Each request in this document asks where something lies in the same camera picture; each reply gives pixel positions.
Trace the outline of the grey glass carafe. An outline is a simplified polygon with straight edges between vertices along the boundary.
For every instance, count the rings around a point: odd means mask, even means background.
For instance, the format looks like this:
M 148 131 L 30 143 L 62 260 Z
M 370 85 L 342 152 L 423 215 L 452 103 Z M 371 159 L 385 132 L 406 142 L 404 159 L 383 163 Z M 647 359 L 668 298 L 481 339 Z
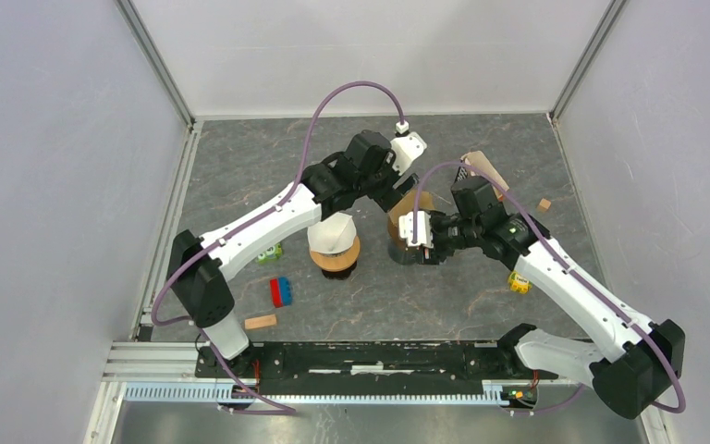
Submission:
M 409 248 L 390 243 L 387 250 L 390 259 L 396 264 L 420 265 L 422 263 L 422 253 L 418 248 Z

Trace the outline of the white paper coffee filter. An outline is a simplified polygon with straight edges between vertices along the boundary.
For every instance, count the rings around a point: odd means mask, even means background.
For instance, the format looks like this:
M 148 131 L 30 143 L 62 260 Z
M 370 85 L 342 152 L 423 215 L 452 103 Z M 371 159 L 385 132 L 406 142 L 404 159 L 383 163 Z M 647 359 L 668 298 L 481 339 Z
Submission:
M 323 255 L 344 253 L 353 246 L 356 236 L 353 217 L 341 212 L 334 213 L 307 229 L 310 251 Z

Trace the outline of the orange filter box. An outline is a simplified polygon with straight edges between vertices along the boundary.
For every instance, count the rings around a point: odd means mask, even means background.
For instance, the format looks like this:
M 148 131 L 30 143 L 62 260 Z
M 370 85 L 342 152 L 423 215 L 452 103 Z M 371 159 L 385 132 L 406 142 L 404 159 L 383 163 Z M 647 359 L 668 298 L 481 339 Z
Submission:
M 509 189 L 509 185 L 507 182 L 503 179 L 503 177 L 500 175 L 500 173 L 496 170 L 494 165 L 490 162 L 490 160 L 486 157 L 484 152 L 482 151 L 472 151 L 468 152 L 460 157 L 460 162 L 474 167 L 475 169 L 483 172 L 486 176 L 488 176 L 491 179 L 494 179 L 497 183 L 497 186 L 492 186 L 494 190 L 494 194 L 499 202 L 503 202 L 505 200 L 505 196 L 503 191 L 507 191 Z M 454 182 L 459 182 L 462 181 L 468 177 L 475 177 L 477 175 L 476 171 L 471 171 L 466 167 L 459 166 L 457 169 L 456 176 L 454 178 Z

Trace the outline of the light wooden ring holder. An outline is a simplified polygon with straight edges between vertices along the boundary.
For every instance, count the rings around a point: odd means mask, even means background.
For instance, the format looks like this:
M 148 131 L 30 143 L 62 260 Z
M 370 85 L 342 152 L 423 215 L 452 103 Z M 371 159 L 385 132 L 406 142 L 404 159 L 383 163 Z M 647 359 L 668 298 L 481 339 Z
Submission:
M 312 261 L 323 271 L 341 272 L 355 264 L 361 252 L 361 240 L 356 236 L 352 245 L 342 253 L 327 254 L 310 251 Z

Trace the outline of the brown paper coffee filter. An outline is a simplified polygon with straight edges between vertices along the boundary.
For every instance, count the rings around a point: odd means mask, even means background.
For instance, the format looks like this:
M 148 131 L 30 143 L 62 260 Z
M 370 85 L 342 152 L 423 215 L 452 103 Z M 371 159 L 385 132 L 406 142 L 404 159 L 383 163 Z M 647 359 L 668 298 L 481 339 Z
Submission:
M 421 211 L 435 210 L 434 198 L 430 192 L 418 192 L 416 189 L 413 189 L 397 202 L 390 210 L 389 214 L 394 218 L 404 216 L 414 209 L 415 201 L 418 201 L 418 208 Z

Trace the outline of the dark wooden ring holder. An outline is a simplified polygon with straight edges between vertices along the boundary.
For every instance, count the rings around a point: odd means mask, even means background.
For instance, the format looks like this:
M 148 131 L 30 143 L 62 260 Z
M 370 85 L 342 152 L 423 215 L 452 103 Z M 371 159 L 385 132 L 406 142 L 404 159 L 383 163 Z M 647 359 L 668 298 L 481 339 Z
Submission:
M 399 236 L 398 217 L 396 215 L 387 215 L 386 229 L 389 239 L 394 246 L 400 250 L 406 250 L 408 248 L 406 241 Z

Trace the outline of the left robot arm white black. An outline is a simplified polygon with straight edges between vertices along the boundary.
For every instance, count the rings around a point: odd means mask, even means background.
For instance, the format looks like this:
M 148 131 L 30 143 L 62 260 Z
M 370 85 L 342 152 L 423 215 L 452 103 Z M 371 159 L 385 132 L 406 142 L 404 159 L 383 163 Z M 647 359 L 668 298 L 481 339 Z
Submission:
M 417 184 L 417 176 L 407 171 L 426 149 L 415 131 L 388 140 L 364 130 L 345 151 L 305 167 L 298 183 L 289 183 L 247 215 L 201 236 L 189 230 L 177 234 L 163 289 L 174 292 L 188 319 L 218 349 L 223 370 L 238 377 L 253 365 L 250 340 L 233 313 L 228 281 L 260 253 L 350 209 L 361 197 L 390 210 Z

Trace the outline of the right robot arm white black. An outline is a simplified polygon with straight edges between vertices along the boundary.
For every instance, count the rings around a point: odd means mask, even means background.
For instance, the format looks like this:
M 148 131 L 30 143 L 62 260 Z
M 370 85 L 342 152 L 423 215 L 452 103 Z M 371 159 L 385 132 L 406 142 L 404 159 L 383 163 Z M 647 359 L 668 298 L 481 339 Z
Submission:
M 509 377 L 530 369 L 592 389 L 613 413 L 637 418 L 658 407 L 668 389 L 680 389 L 686 335 L 671 319 L 661 323 L 635 310 L 580 267 L 534 217 L 510 214 L 491 183 L 469 177 L 451 188 L 457 213 L 413 210 L 402 235 L 422 249 L 426 264 L 441 264 L 459 250 L 478 249 L 548 296 L 589 337 L 584 343 L 529 324 L 498 342 L 496 362 Z

